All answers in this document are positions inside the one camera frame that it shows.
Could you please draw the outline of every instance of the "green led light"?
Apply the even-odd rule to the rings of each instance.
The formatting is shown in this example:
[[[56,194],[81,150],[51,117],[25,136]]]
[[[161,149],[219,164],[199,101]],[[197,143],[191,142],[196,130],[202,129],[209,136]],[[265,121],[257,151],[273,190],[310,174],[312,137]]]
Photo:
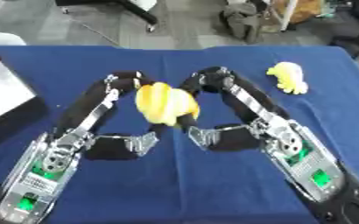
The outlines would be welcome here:
[[[329,177],[329,175],[327,175],[327,173],[323,170],[317,170],[312,175],[312,178],[314,183],[320,187],[327,185],[331,181],[331,177]]]
[[[35,203],[37,202],[37,200],[32,198],[32,196],[36,198],[34,194],[29,195],[27,193],[18,203],[18,208],[25,211],[31,211],[34,208]]]

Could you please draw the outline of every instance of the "blue tablecloth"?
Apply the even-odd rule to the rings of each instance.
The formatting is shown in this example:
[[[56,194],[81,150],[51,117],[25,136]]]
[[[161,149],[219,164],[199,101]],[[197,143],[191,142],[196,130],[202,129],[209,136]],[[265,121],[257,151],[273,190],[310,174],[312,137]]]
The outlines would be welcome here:
[[[217,47],[203,51],[142,51],[104,46],[0,47],[4,62],[42,96],[50,114],[0,144],[0,183],[25,146],[47,131],[69,103],[112,71],[141,70],[178,86],[192,72],[226,66],[256,83],[308,126],[359,175],[359,67],[333,47]],[[279,61],[302,65],[310,91],[287,95],[265,75]],[[102,132],[144,133],[148,124],[133,95]],[[214,94],[199,97],[200,125],[238,122]],[[257,150],[213,153],[178,130],[145,157],[127,162],[82,160],[49,223],[126,221],[196,223],[315,223],[283,175]]]

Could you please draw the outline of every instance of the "wire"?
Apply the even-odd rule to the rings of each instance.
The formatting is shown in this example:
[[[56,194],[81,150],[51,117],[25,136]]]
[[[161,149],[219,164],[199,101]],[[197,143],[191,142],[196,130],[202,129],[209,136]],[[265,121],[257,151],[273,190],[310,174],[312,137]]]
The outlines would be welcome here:
[[[117,47],[121,47],[121,46],[118,44],[118,42],[116,42],[114,39],[109,38],[109,37],[108,37],[107,35],[105,35],[104,33],[102,33],[102,32],[100,32],[100,31],[97,31],[97,30],[91,28],[91,26],[89,26],[89,25],[87,25],[87,24],[84,24],[82,21],[77,20],[77,19],[74,19],[74,18],[71,18],[71,17],[69,17],[69,19],[70,19],[71,21],[75,22],[76,24],[81,25],[81,26],[87,28],[87,29],[90,30],[91,32],[94,32],[94,33],[100,35],[101,37],[103,37],[104,39],[106,39],[107,41],[109,41],[112,45],[117,46]]]

